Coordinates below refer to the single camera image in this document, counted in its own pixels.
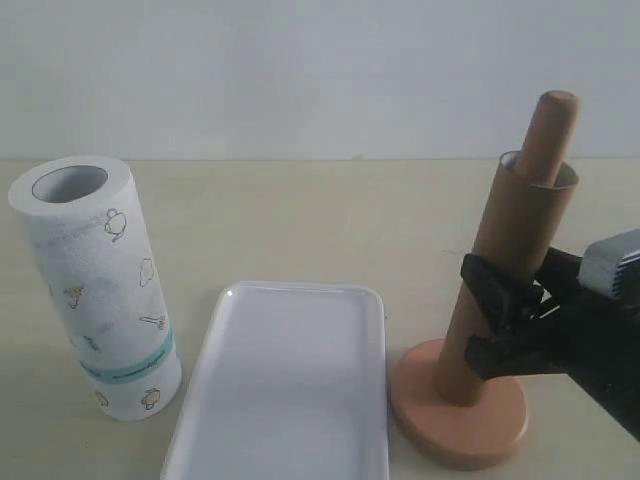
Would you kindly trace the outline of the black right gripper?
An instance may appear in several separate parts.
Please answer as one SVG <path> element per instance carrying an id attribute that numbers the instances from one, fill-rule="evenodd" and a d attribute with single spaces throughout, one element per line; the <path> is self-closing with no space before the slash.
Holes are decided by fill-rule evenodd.
<path id="1" fill-rule="evenodd" d="M 495 334 L 470 335 L 466 365 L 481 379 L 568 375 L 635 439 L 639 438 L 639 257 L 614 273 L 613 297 L 579 278 L 586 256 L 549 249 L 536 280 L 550 293 L 535 317 L 543 288 L 467 254 L 461 277 Z"/>

